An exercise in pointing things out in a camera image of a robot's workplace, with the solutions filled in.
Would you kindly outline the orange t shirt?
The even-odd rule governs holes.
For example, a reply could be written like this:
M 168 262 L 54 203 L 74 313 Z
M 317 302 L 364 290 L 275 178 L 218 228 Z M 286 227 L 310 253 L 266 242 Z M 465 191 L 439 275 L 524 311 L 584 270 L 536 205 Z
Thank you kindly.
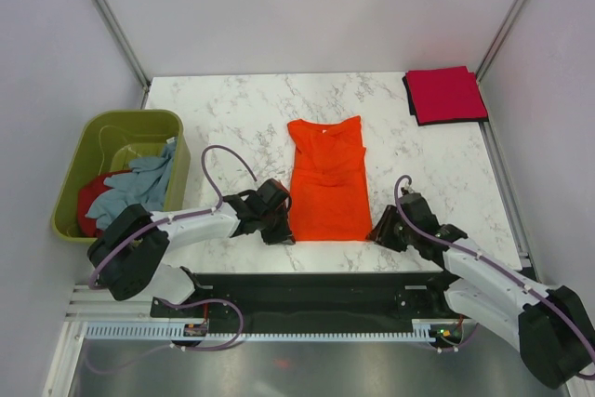
M 372 231 L 359 115 L 337 124 L 294 120 L 289 224 L 299 242 L 362 242 Z

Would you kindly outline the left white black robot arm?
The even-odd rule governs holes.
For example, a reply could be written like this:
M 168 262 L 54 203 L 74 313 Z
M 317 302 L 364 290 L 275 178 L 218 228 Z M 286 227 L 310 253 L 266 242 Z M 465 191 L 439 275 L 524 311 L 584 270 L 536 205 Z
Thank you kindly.
M 89 247 L 94 267 L 89 287 L 106 289 L 117 301 L 146 292 L 184 316 L 196 315 L 205 302 L 197 280 L 189 269 L 166 264 L 164 256 L 199 242 L 255 232 L 266 245 L 292 245 L 291 205 L 289 191 L 276 179 L 220 196 L 209 209 L 150 212 L 130 205 Z

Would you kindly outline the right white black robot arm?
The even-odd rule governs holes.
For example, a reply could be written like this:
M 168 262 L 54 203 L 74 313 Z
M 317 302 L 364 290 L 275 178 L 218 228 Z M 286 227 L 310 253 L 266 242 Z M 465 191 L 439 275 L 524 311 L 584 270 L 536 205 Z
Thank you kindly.
M 586 381 L 594 363 L 594 326 L 579 295 L 544 285 L 484 253 L 468 235 L 442 224 L 418 192 L 389 205 L 367 240 L 397 252 L 415 249 L 454 276 L 426 293 L 428 310 L 468 316 L 505 340 L 543 385 L 557 389 L 573 377 Z

